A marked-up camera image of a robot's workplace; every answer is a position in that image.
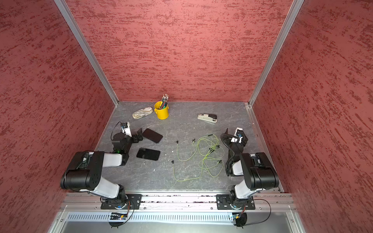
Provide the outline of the blue-edged smartphone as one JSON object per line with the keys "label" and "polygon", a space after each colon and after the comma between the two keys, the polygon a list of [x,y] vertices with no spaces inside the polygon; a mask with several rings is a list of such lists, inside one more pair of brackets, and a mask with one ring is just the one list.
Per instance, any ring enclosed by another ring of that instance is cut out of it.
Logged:
{"label": "blue-edged smartphone", "polygon": [[151,129],[146,129],[143,133],[142,133],[143,137],[154,142],[154,143],[159,143],[162,138],[163,138],[163,135],[151,130]]}

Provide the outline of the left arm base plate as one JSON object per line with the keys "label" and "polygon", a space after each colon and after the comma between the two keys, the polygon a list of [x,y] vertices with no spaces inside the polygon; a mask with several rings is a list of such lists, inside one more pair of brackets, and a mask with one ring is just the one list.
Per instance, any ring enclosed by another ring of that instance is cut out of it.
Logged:
{"label": "left arm base plate", "polygon": [[102,210],[138,210],[141,203],[141,194],[129,194],[124,196],[124,200],[121,198],[101,198],[101,209]]}

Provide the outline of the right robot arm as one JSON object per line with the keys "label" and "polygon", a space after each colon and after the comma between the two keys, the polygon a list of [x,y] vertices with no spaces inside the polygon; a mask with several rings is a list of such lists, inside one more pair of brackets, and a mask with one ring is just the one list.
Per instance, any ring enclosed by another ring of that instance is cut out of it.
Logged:
{"label": "right robot arm", "polygon": [[228,209],[255,209],[252,196],[264,190],[278,188],[278,174],[266,153],[243,152],[248,138],[242,128],[237,128],[233,135],[225,132],[220,135],[220,139],[228,148],[226,175],[243,177],[243,181],[234,185],[229,195],[218,195],[217,202]]}

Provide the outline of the green wired earphones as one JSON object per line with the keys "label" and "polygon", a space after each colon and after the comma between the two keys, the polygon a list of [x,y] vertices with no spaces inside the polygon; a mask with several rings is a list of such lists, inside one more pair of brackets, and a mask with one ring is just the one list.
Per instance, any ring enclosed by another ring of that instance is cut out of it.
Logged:
{"label": "green wired earphones", "polygon": [[[187,152],[180,151],[179,143],[176,143],[176,159],[172,161],[172,170],[173,170],[173,178],[176,182],[189,182],[194,180],[199,180],[201,177],[208,175],[212,178],[219,177],[222,173],[223,165],[218,165],[215,168],[209,170],[202,170],[198,164],[202,159],[201,156],[195,155],[192,158],[191,154],[193,153],[194,148],[191,143],[191,149]],[[221,157],[222,160],[224,157],[224,152],[219,151],[212,154],[213,157]]]}
{"label": "green wired earphones", "polygon": [[203,136],[199,139],[194,139],[192,141],[192,146],[194,148],[193,153],[191,154],[192,158],[195,155],[199,155],[202,157],[198,166],[202,170],[209,170],[212,168],[217,167],[218,165],[223,165],[224,162],[221,157],[213,157],[212,154],[215,152],[222,151],[222,147],[220,146],[220,140],[214,134],[210,134],[207,136]]}

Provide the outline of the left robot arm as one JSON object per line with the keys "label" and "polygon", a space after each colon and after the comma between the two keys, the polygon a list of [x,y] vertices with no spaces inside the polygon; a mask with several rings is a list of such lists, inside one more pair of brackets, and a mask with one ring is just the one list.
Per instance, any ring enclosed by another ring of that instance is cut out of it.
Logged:
{"label": "left robot arm", "polygon": [[112,137],[113,152],[80,151],[77,152],[60,181],[60,187],[72,192],[87,192],[99,196],[104,203],[114,209],[123,209],[130,205],[124,187],[103,178],[103,168],[125,166],[129,159],[129,150],[134,143],[143,140],[140,128],[133,136],[117,133]]}

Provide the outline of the pink-edged smartphone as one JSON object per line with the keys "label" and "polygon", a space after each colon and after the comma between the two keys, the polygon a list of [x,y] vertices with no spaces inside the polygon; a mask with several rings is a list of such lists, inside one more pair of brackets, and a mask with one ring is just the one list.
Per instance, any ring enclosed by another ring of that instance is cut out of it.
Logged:
{"label": "pink-edged smartphone", "polygon": [[152,150],[152,149],[146,149],[146,148],[140,148],[137,153],[137,158],[152,160],[152,161],[158,161],[159,156],[160,156],[159,150]]}

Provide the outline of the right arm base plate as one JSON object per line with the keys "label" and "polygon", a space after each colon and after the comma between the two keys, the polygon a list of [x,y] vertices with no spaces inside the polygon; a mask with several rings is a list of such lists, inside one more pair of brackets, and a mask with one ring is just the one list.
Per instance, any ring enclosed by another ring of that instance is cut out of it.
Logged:
{"label": "right arm base plate", "polygon": [[248,199],[238,199],[233,195],[216,195],[218,210],[255,210],[255,203],[253,197]]}

